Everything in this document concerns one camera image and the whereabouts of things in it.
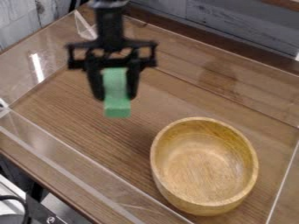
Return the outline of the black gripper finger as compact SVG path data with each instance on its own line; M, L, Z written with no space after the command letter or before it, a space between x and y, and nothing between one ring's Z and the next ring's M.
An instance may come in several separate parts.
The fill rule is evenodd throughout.
M103 77L99 72L99 63L98 59L94 56L87 57L86 61L87 75L88 75L88 84L91 87L91 92L94 97L103 101L104 100L104 87L103 87Z
M128 61L126 72L127 95L130 100L134 100L136 98L139 79L140 79L140 59L138 57L134 57Z

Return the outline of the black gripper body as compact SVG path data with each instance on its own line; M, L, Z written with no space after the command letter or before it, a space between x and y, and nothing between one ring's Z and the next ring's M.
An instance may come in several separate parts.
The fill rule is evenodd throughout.
M75 59L75 50L86 49L87 53L99 49L104 55L98 58L103 67L124 67L130 62L139 62L142 68L157 66L158 43L153 40L131 39L124 34L123 11L130 0L90 0L88 6L95 11L95 40L68 43L68 68L84 69L86 61Z

